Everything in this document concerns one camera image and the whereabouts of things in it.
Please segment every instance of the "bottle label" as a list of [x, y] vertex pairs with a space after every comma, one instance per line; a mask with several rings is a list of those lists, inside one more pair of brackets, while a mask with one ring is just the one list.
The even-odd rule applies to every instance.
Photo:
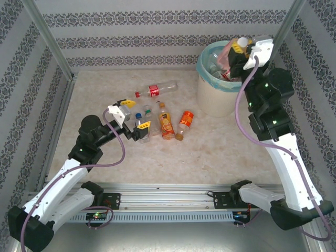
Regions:
[[151, 93], [151, 97], [159, 95], [159, 89], [157, 87], [158, 87], [157, 85], [149, 86], [149, 91]]
[[169, 134], [173, 134], [172, 137], [174, 137], [175, 132], [173, 129], [172, 121], [170, 119], [170, 114], [169, 113], [160, 114], [159, 119], [161, 124], [162, 137], [165, 139], [165, 136]]
[[184, 111], [184, 113], [181, 117], [180, 123], [185, 124], [190, 128], [190, 124], [192, 123], [193, 118], [194, 118], [194, 114], [192, 114], [189, 111]]

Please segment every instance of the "patterned wallpaper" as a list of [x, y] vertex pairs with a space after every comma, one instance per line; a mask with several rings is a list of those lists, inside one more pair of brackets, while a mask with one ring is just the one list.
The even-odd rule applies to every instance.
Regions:
[[6, 212], [36, 188], [67, 81], [20, 0], [0, 1], [0, 251]]
[[36, 1], [74, 72], [195, 69], [199, 54], [215, 41], [275, 35], [292, 2]]
[[[336, 0], [309, 0], [275, 58], [291, 71], [296, 94], [285, 108], [310, 177], [319, 192], [336, 206]], [[336, 213], [328, 216], [336, 251]]]

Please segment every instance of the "white bottle cap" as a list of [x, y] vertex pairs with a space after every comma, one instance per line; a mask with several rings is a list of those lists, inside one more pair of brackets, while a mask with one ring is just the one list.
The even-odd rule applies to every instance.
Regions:
[[244, 48], [244, 47], [246, 47], [247, 44], [248, 44], [248, 39], [245, 38], [245, 37], [241, 37], [241, 38], [238, 39], [237, 44], [238, 44], [241, 48]]

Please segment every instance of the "orange juice bottle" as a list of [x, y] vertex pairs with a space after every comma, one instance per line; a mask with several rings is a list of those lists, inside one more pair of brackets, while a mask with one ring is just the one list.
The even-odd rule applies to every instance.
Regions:
[[159, 106], [160, 106], [159, 121], [161, 125], [160, 128], [161, 128], [162, 138], [165, 140], [170, 140], [171, 138], [175, 137], [175, 132], [173, 129], [173, 124], [170, 118], [170, 114], [163, 102], [160, 102]]

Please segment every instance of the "marble surface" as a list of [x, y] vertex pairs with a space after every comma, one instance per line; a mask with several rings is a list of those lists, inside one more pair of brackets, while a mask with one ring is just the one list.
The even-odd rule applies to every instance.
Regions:
[[[134, 92], [141, 87], [168, 80], [177, 80], [178, 91], [156, 98], [135, 98]], [[280, 184], [267, 151], [241, 134], [233, 113], [224, 118], [213, 118], [199, 109], [197, 81], [196, 71], [81, 71], [48, 180], [61, 168], [75, 144], [81, 120], [89, 114], [96, 114], [102, 120], [102, 112], [108, 105], [128, 98], [137, 102], [132, 109], [133, 118], [136, 112], [143, 114], [145, 104], [151, 105], [156, 112], [158, 105], [155, 102], [165, 102], [174, 127], [184, 110], [192, 110], [195, 118], [190, 131], [183, 141], [167, 141], [158, 135], [146, 144], [122, 136], [126, 149], [124, 162], [115, 167], [94, 168], [82, 182], [232, 184], [248, 179], [257, 184]], [[246, 100], [240, 104], [240, 116], [244, 127], [252, 134]], [[104, 145], [102, 151], [100, 164], [113, 163], [122, 153], [117, 139]]]

